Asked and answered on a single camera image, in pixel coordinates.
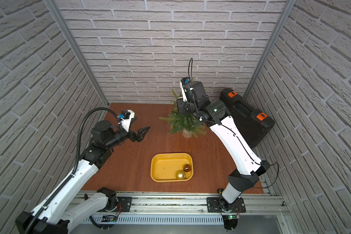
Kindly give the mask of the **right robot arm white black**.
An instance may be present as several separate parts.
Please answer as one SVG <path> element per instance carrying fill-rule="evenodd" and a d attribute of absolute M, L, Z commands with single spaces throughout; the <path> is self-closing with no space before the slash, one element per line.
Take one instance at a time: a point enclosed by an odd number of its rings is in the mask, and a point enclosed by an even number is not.
<path fill-rule="evenodd" d="M 227 209 L 245 191 L 253 188 L 259 176 L 269 168 L 249 147 L 234 122 L 230 110 L 218 99 L 210 101 L 199 81 L 183 78 L 180 83 L 182 96 L 176 100 L 180 115 L 190 114 L 206 124 L 230 153 L 236 169 L 228 176 L 228 184 L 220 195 L 220 205 Z"/>

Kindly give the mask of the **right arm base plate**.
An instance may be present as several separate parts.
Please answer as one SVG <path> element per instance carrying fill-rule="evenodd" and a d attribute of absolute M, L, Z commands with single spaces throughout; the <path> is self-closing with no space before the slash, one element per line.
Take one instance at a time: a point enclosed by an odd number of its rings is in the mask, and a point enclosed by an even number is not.
<path fill-rule="evenodd" d="M 222 197 L 208 197 L 207 210 L 209 213 L 245 213 L 246 206 L 243 198 L 237 198 L 233 203 L 227 202 Z"/>

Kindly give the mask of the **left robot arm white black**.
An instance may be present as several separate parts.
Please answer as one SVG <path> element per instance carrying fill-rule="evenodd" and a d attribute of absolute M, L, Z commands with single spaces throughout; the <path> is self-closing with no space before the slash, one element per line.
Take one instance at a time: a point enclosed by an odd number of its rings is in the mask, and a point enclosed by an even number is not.
<path fill-rule="evenodd" d="M 130 129 L 132 121 L 122 120 L 117 126 L 100 121 L 91 129 L 88 147 L 77 157 L 78 165 L 44 201 L 31 212 L 22 212 L 15 220 L 21 234 L 68 234 L 97 211 L 118 212 L 122 208 L 116 191 L 102 187 L 72 209 L 69 204 L 85 183 L 111 157 L 113 148 L 127 139 L 141 142 L 150 127 Z"/>

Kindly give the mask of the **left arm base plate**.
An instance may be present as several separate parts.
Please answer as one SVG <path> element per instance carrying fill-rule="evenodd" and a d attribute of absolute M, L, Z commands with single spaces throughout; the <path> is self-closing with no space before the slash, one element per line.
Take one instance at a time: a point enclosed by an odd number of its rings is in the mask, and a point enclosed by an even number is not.
<path fill-rule="evenodd" d="M 132 197 L 114 197 L 109 198 L 107 206 L 99 212 L 129 212 L 131 208 Z"/>

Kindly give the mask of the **copper ball ornament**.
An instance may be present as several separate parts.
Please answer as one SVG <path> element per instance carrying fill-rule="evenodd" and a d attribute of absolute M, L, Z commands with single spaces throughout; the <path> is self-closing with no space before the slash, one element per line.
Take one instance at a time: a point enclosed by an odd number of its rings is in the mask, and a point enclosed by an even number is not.
<path fill-rule="evenodd" d="M 185 165 L 183 166 L 183 171 L 184 171 L 184 172 L 190 172 L 191 169 L 192 169 L 192 167 L 191 167 L 191 165 L 189 165 L 189 164 L 185 164 Z"/>

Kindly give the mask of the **matte gold ball ornament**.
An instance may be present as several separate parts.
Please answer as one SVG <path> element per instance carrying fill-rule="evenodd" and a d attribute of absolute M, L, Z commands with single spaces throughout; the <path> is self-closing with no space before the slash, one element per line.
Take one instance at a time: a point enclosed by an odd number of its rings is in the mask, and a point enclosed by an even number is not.
<path fill-rule="evenodd" d="M 175 176 L 177 180 L 184 180 L 186 178 L 186 173 L 183 170 L 178 170 Z"/>

